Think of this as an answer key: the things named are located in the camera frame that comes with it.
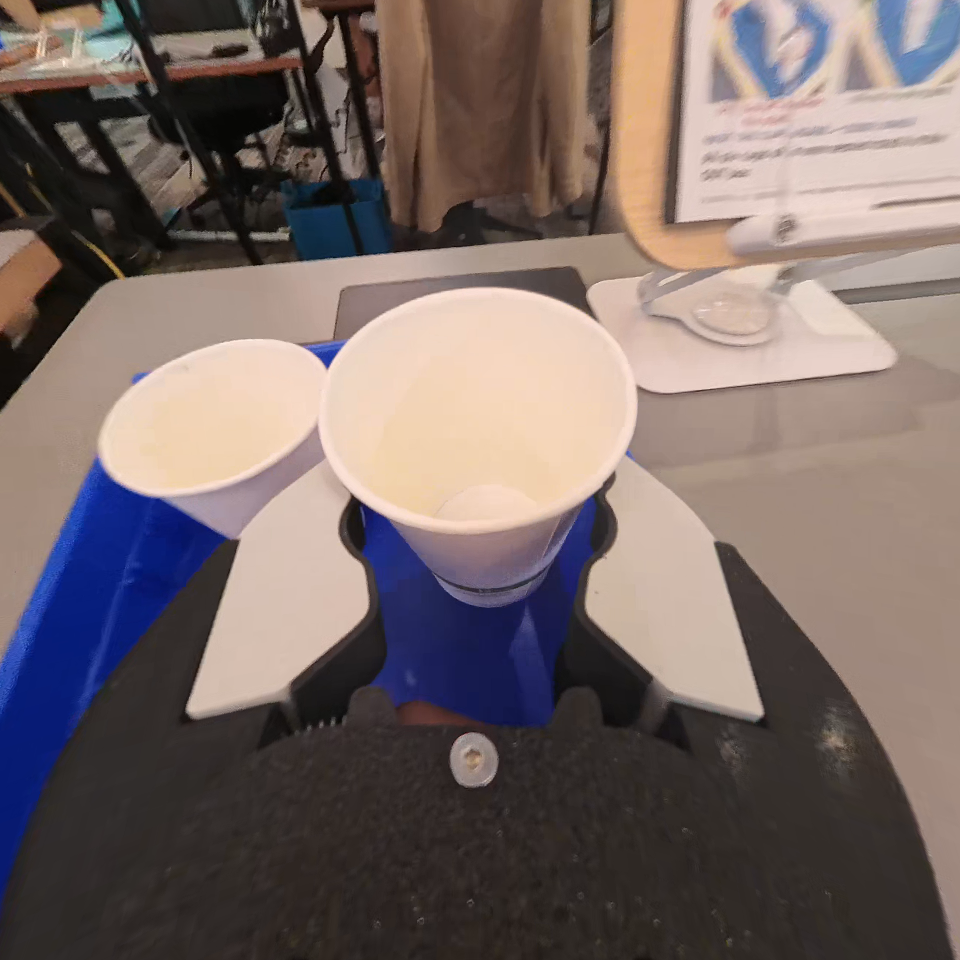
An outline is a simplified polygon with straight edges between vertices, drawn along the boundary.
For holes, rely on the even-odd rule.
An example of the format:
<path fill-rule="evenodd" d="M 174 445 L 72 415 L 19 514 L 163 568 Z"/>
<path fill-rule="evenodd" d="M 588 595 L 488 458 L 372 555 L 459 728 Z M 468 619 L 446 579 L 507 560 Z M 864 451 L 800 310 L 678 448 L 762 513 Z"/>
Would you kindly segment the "beige hanging coat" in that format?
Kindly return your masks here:
<path fill-rule="evenodd" d="M 375 2 L 391 220 L 437 232 L 455 207 L 584 194 L 592 4 Z"/>

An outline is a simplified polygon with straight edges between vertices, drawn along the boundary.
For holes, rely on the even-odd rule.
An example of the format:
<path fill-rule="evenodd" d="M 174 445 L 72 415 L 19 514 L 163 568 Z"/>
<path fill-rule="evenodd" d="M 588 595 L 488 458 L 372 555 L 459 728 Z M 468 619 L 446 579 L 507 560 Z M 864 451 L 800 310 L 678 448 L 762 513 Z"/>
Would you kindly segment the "blue fabric bag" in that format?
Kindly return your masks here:
<path fill-rule="evenodd" d="M 392 227 L 378 179 L 355 178 L 349 209 L 366 255 L 393 250 Z M 327 179 L 305 182 L 287 179 L 280 185 L 281 205 L 300 260 L 356 256 L 354 235 L 344 210 L 346 201 L 338 184 Z"/>

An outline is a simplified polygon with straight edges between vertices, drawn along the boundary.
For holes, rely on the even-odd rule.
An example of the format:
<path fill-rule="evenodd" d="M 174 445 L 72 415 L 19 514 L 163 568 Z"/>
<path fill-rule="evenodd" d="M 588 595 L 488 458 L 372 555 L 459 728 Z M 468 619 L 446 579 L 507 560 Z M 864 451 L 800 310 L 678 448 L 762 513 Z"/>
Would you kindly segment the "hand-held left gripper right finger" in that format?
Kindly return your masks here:
<path fill-rule="evenodd" d="M 679 707 L 765 715 L 714 535 L 624 458 L 594 496 L 591 553 L 555 665 L 555 700 L 596 695 L 604 723 L 659 733 Z"/>

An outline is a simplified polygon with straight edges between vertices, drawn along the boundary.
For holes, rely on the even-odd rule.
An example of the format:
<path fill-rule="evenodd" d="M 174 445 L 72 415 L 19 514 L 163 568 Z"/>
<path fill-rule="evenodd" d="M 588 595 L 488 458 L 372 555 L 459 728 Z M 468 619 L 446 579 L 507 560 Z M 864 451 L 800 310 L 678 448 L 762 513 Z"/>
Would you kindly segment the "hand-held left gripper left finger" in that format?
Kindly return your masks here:
<path fill-rule="evenodd" d="M 186 702 L 200 721 L 277 707 L 291 726 L 343 721 L 386 659 L 357 501 L 322 461 L 240 535 Z"/>

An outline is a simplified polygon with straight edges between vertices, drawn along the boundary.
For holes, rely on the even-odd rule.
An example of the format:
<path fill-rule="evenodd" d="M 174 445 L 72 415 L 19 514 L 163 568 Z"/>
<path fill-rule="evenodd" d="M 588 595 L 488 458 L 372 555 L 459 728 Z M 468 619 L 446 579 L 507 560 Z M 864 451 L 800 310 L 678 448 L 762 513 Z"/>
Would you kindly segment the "white paper cup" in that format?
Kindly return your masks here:
<path fill-rule="evenodd" d="M 450 596 L 494 609 L 544 582 L 637 414 L 628 359 L 595 318 L 482 287 L 418 297 L 349 338 L 318 435 L 342 486 Z"/>
<path fill-rule="evenodd" d="M 160 366 L 106 415 L 97 456 L 109 478 L 229 540 L 316 468 L 324 362 L 277 340 L 219 342 Z"/>

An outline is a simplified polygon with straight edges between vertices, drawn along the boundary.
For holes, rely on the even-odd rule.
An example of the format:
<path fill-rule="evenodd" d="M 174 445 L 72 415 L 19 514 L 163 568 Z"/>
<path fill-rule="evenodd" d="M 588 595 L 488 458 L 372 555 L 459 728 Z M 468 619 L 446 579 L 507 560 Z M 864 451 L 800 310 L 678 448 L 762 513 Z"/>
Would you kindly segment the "instruction sheet on tablet stand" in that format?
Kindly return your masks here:
<path fill-rule="evenodd" d="M 626 233 L 652 270 L 587 292 L 636 385 L 677 395 L 879 373 L 894 348 L 820 283 L 958 243 L 958 196 L 741 220 L 665 218 L 683 2 L 619 2 L 609 156 Z"/>

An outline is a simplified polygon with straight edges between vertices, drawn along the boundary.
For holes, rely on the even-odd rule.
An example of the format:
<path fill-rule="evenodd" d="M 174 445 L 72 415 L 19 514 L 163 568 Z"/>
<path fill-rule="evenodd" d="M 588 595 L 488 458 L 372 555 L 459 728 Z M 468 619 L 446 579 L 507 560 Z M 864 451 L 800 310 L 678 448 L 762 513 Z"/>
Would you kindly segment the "printed instruction sheet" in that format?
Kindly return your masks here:
<path fill-rule="evenodd" d="M 694 1 L 678 18 L 664 218 L 958 196 L 957 1 Z"/>

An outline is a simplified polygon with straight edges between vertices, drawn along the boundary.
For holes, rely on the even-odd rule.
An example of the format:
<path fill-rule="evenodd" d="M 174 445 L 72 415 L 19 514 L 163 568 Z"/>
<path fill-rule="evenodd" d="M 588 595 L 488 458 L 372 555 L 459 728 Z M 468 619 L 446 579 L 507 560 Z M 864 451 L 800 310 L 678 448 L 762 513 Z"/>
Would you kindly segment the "grey side table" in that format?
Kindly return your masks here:
<path fill-rule="evenodd" d="M 18 221 L 1 228 L 1 333 L 17 343 L 38 316 L 37 299 L 64 265 L 34 229 Z"/>

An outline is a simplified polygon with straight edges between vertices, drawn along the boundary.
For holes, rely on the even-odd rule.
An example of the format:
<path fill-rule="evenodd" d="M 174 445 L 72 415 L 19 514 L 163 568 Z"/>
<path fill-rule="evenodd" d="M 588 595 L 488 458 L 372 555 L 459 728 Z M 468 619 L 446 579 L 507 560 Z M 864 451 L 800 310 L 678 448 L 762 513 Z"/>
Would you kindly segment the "dark wooden desk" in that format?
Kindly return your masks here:
<path fill-rule="evenodd" d="M 174 60 L 165 65 L 164 74 L 174 85 L 174 106 L 184 109 L 196 106 L 199 109 L 204 100 L 199 94 L 194 96 L 191 93 L 188 97 L 177 91 L 176 86 L 183 84 L 292 74 L 299 83 L 297 96 L 309 114 L 305 88 L 301 83 L 305 78 L 303 58 L 294 53 L 264 56 L 259 48 L 253 49 L 253 38 L 249 40 L 250 49 L 242 56 Z M 121 198 L 126 203 L 126 212 L 121 214 L 122 226 L 126 224 L 124 229 L 154 249 L 166 252 L 174 250 L 176 243 L 103 126 L 108 121 L 132 119 L 141 108 L 146 111 L 147 104 L 140 95 L 152 82 L 147 68 L 134 65 L 132 60 L 120 63 L 95 59 L 88 66 L 59 71 L 48 63 L 32 73 L 25 66 L 23 70 L 9 68 L 2 71 L 2 107 L 6 106 L 7 100 L 16 104 L 25 118 L 27 132 L 39 138 L 39 143 L 53 158 L 51 162 L 64 172 L 62 175 L 73 178 L 84 200 L 90 197 L 82 193 L 82 187 L 87 194 L 94 184 L 102 192 L 112 190 L 111 197 L 115 195 L 115 199 Z M 90 91 L 102 88 L 120 89 L 121 93 L 132 89 L 132 99 L 117 96 L 97 100 Z M 79 128 L 97 162 L 102 165 L 102 174 L 80 164 L 59 131 L 59 126 L 66 124 Z"/>

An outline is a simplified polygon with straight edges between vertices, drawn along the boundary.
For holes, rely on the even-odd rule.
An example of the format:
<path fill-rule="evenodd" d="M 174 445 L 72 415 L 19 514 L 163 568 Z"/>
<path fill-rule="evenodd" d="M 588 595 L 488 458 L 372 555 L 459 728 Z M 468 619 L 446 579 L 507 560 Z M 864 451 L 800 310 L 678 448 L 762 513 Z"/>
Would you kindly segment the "blue plastic bin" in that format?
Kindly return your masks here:
<path fill-rule="evenodd" d="M 588 501 L 531 597 L 486 609 L 452 599 L 394 527 L 364 510 L 387 647 L 373 684 L 396 705 L 425 701 L 498 726 L 546 723 L 594 516 Z M 94 695 L 223 542 L 93 462 L 2 660 L 3 889 L 42 787 Z"/>

